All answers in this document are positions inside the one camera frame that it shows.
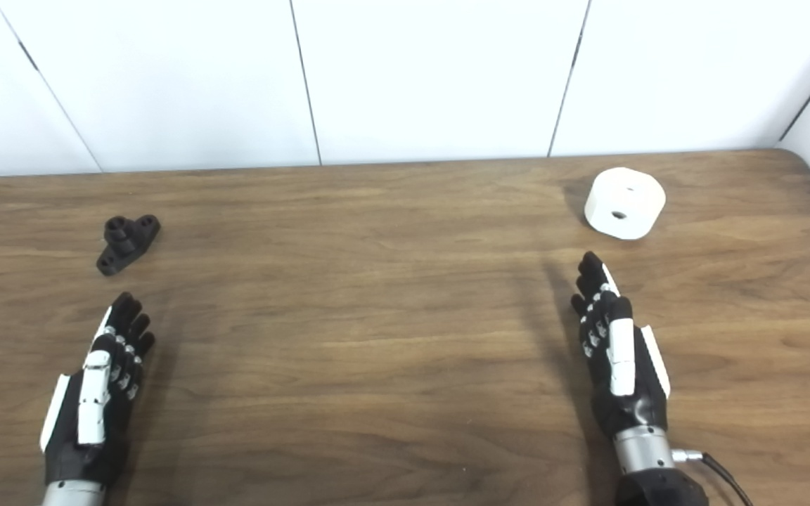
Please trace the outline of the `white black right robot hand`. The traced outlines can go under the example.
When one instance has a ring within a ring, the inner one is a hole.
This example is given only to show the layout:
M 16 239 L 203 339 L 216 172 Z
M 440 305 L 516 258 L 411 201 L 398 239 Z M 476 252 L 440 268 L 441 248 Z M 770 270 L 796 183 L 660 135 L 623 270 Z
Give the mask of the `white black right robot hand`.
M 669 428 L 671 382 L 655 333 L 634 321 L 607 265 L 592 251 L 582 257 L 571 305 L 592 383 L 591 409 L 608 438 L 636 427 Z

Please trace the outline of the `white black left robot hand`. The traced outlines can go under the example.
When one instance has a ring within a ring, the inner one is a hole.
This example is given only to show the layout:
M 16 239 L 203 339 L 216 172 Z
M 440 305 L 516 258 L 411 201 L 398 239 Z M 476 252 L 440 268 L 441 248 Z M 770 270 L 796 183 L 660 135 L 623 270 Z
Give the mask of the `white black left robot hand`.
M 83 364 L 59 375 L 41 431 L 47 486 L 115 484 L 129 459 L 129 423 L 155 343 L 141 301 L 122 292 L 106 309 Z

